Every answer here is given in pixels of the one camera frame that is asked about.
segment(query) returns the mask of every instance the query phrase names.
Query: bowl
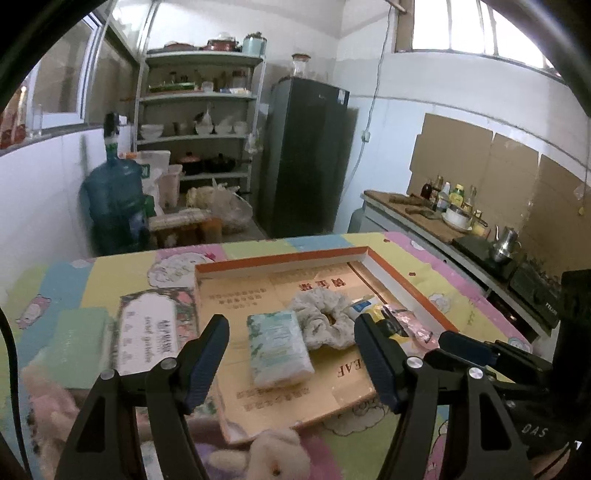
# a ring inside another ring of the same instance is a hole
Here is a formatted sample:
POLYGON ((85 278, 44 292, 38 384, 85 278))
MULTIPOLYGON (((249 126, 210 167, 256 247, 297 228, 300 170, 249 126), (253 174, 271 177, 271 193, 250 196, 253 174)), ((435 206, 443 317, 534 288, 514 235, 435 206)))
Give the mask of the bowl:
POLYGON ((248 124, 246 122, 236 122, 234 132, 236 135, 246 135, 248 133, 248 124))
POLYGON ((212 125, 195 125, 195 133, 197 135, 209 135, 212 130, 212 125))
POLYGON ((156 140, 162 137, 164 132, 164 125, 142 125, 139 128, 139 133, 144 140, 156 140))
POLYGON ((228 135, 232 131, 232 126, 229 124, 216 125, 216 133, 218 135, 228 135))
POLYGON ((466 230, 470 226, 470 217, 455 205, 450 205, 443 216, 448 223, 460 229, 466 230))

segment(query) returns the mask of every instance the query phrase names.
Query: teapot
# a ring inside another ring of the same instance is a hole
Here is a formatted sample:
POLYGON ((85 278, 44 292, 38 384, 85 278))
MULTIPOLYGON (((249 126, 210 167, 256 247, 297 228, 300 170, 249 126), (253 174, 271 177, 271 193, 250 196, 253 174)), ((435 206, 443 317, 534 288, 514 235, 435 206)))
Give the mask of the teapot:
POLYGON ((521 242, 517 240, 517 236, 518 233, 515 229, 508 226, 503 229, 503 234, 499 236, 499 226, 495 225, 495 242, 489 250, 492 260, 499 264, 505 264, 512 260, 518 251, 515 250, 515 245, 519 245, 519 249, 521 249, 521 242))

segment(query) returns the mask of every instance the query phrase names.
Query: table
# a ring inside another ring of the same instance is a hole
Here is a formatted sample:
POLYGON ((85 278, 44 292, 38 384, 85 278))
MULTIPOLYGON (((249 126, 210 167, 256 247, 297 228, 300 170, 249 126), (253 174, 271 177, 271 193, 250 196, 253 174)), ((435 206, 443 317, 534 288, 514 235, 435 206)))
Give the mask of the table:
MULTIPOLYGON (((191 288, 195 255, 208 261, 260 257, 319 249, 369 246, 427 296, 459 329, 479 340, 509 341, 529 348, 525 338, 482 295, 454 269, 399 232, 353 233, 298 237, 269 241, 196 245, 135 254, 101 257, 27 270, 16 282, 4 307, 13 326, 20 367, 51 346, 60 316, 65 312, 87 318, 102 312, 117 318, 121 299, 137 292, 176 287, 191 288)), ((94 378, 85 378, 90 384, 94 378)), ((8 404, 8 378, 0 377, 2 433, 14 446, 14 428, 8 404)), ((30 436, 25 417, 30 411, 28 394, 21 385, 21 415, 25 434, 30 436)), ((215 415, 210 401, 200 412, 215 415)), ((441 464, 447 408, 440 407, 433 454, 426 478, 436 479, 441 464)), ((398 417, 377 399, 325 420, 301 433, 313 463, 311 478, 375 480, 388 450, 398 417)), ((27 441, 35 479, 42 478, 38 459, 27 441)))

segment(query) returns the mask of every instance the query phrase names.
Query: glass jar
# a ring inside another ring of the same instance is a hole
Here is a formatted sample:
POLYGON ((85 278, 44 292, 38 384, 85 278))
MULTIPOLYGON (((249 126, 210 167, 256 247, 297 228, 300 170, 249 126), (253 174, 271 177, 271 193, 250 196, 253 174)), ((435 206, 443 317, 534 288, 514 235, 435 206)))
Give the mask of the glass jar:
POLYGON ((308 61, 310 56, 305 53, 294 53, 291 56, 293 65, 291 67, 291 76, 299 78, 308 78, 308 61))

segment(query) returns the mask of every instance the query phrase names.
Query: sack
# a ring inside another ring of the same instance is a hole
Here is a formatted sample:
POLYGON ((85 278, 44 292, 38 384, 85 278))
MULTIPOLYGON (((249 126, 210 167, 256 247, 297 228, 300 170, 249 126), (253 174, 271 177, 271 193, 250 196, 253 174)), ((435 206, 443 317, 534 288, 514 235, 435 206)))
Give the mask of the sack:
POLYGON ((252 206, 235 193, 234 188, 217 185, 213 181, 209 209, 212 216, 222 221, 224 232, 242 232, 252 219, 252 206))

